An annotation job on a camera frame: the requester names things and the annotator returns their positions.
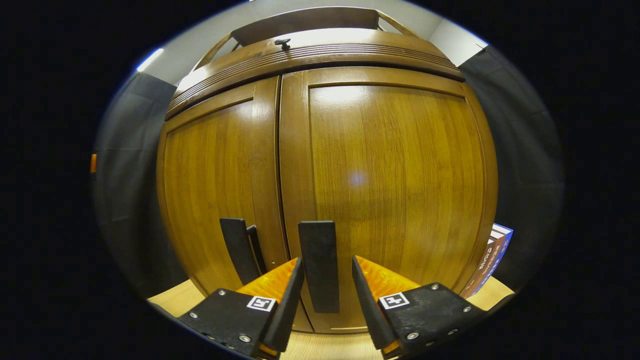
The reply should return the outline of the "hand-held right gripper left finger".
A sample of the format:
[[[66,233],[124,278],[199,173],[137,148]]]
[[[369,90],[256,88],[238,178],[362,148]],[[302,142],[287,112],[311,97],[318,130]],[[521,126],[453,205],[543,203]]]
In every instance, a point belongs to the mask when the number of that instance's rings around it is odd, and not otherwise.
[[[288,348],[305,278],[296,257],[235,291],[219,288],[178,321],[245,358],[278,360]]]

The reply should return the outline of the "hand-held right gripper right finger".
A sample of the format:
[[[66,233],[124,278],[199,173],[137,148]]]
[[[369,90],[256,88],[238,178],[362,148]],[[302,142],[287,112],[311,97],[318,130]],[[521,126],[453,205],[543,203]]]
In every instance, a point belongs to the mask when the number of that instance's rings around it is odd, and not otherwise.
[[[418,358],[489,316],[444,284],[419,285],[358,255],[352,279],[368,333],[385,360]]]

